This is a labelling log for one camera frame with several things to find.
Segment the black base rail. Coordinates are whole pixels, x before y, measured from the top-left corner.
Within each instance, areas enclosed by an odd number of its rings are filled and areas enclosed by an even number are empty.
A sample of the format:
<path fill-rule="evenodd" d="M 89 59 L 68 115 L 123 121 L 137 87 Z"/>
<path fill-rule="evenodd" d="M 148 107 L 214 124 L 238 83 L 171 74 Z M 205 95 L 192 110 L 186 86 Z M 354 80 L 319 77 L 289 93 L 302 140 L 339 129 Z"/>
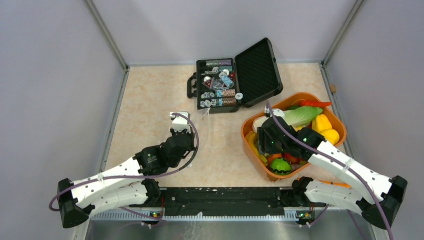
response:
<path fill-rule="evenodd" d="M 142 204 L 143 208 L 158 208 L 167 217 L 203 214 L 206 217 L 282 216 L 294 207 L 324 207 L 311 203 L 300 191 L 286 187 L 170 187 Z"/>

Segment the toy yellow banana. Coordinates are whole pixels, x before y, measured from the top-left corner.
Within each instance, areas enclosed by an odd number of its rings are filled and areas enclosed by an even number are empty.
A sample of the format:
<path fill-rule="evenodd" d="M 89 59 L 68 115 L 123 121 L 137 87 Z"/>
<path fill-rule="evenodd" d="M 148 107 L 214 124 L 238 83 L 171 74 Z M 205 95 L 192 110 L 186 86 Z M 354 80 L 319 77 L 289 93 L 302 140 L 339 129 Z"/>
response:
<path fill-rule="evenodd" d="M 264 166 L 268 166 L 268 160 L 264 155 L 259 153 L 258 144 L 258 135 L 254 131 L 249 132 L 245 139 L 247 140 L 248 145 L 252 149 L 254 155 L 263 163 Z"/>

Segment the toy red chili pepper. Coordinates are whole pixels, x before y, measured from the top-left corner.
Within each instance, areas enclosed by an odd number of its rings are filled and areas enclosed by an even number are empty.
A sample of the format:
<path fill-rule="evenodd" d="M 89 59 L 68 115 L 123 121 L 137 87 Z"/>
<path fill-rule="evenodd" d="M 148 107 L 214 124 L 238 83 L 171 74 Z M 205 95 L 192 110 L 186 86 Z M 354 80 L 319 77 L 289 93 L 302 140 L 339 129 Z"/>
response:
<path fill-rule="evenodd" d="M 327 108 L 332 105 L 331 102 L 320 102 L 320 101 L 307 101 L 303 100 L 300 102 L 301 107 L 314 107 L 314 108 Z"/>

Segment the toy orange fruit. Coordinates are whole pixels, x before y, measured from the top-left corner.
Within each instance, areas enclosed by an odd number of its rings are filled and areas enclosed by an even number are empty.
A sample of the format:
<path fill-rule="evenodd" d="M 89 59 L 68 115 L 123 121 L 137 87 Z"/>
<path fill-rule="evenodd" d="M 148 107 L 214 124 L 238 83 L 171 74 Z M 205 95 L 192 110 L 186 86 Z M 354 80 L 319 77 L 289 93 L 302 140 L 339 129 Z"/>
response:
<path fill-rule="evenodd" d="M 268 165 L 270 165 L 275 159 L 281 159 L 283 155 L 281 153 L 269 155 L 267 159 Z"/>

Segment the toy yellow bell pepper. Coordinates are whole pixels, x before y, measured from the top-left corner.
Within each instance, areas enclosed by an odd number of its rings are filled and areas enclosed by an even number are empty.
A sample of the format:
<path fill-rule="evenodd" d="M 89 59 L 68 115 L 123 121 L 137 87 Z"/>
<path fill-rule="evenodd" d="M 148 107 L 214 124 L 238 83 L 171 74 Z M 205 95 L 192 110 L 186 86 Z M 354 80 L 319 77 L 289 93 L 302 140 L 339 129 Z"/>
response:
<path fill-rule="evenodd" d="M 312 127 L 315 132 L 321 133 L 326 130 L 330 130 L 333 128 L 330 120 L 328 117 L 324 114 L 318 115 L 313 121 L 312 121 Z"/>

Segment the toy green white cabbage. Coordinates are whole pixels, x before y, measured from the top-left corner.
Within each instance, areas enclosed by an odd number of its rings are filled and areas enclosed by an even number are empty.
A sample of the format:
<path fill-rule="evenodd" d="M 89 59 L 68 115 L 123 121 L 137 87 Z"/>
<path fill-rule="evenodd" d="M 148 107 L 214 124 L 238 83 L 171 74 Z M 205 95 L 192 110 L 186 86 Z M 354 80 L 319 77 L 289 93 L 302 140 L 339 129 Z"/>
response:
<path fill-rule="evenodd" d="M 282 119 L 291 127 L 305 127 L 323 112 L 319 107 L 301 106 L 294 110 L 285 110 L 285 118 Z"/>

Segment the toy red apple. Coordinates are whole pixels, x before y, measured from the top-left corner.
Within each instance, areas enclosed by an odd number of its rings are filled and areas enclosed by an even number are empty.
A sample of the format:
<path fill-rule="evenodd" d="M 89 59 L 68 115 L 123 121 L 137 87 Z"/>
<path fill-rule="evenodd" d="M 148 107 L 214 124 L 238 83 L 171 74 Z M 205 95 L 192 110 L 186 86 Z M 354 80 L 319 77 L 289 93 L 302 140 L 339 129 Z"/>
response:
<path fill-rule="evenodd" d="M 294 157 L 294 156 L 292 156 L 292 155 L 290 155 L 289 153 L 286 153 L 286 152 L 283 154 L 283 158 L 287 162 L 289 162 L 291 165 L 300 165 L 301 164 L 301 161 L 302 161 L 301 158 Z"/>

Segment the black poker chip case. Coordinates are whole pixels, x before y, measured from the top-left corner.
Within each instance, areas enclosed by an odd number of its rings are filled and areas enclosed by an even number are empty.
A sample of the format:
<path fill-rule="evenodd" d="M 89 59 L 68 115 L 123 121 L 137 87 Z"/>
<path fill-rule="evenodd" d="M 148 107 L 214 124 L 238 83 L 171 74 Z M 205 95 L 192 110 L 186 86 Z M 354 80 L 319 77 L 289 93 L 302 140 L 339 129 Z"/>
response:
<path fill-rule="evenodd" d="M 233 58 L 203 59 L 187 80 L 187 97 L 211 114 L 251 108 L 283 91 L 270 39 L 263 38 Z"/>

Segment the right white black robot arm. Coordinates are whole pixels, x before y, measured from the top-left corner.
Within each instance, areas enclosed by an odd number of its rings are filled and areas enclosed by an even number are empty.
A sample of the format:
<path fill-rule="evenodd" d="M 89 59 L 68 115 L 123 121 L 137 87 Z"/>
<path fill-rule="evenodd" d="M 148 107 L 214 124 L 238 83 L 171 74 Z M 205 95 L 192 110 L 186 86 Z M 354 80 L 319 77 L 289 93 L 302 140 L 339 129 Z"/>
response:
<path fill-rule="evenodd" d="M 319 166 L 348 185 L 330 186 L 303 178 L 293 183 L 293 200 L 299 206 L 325 203 L 361 215 L 371 225 L 387 230 L 404 201 L 408 181 L 397 175 L 379 174 L 339 151 L 323 135 L 311 128 L 295 131 L 280 116 L 265 116 L 254 122 L 259 151 L 281 150 Z"/>

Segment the toy orange carrot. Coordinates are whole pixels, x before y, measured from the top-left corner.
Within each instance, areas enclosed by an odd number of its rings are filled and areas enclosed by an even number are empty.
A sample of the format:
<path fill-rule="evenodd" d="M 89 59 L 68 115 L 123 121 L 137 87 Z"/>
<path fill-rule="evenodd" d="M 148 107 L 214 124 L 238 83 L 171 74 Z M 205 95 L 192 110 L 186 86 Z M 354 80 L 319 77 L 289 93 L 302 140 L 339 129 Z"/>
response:
<path fill-rule="evenodd" d="M 336 187 L 342 187 L 342 188 L 348 188 L 350 189 L 351 186 L 346 183 L 340 183 L 340 182 L 333 182 L 333 181 L 325 181 L 325 180 L 319 180 L 320 185 L 330 185 L 330 186 L 336 186 Z"/>

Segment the clear zip top bag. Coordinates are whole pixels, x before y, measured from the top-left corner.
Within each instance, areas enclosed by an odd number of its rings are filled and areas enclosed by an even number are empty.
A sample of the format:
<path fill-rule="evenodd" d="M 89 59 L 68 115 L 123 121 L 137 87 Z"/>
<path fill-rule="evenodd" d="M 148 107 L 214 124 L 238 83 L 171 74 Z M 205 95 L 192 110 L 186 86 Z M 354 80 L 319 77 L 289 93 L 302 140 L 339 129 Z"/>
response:
<path fill-rule="evenodd" d="M 208 146 L 211 134 L 211 108 L 201 109 L 196 115 L 196 127 L 199 136 L 199 153 L 202 153 Z"/>

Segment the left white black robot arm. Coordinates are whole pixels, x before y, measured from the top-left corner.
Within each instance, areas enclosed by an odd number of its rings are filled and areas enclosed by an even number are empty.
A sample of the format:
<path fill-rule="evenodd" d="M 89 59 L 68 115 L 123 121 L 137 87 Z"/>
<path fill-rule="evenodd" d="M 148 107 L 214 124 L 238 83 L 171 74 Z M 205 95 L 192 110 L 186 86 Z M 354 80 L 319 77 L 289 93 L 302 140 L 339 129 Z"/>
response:
<path fill-rule="evenodd" d="M 61 180 L 54 199 L 62 227 L 74 228 L 96 214 L 116 208 L 156 206 L 161 198 L 156 179 L 187 168 L 200 145 L 195 127 L 170 132 L 171 137 L 165 142 L 146 147 L 117 167 L 83 180 Z"/>

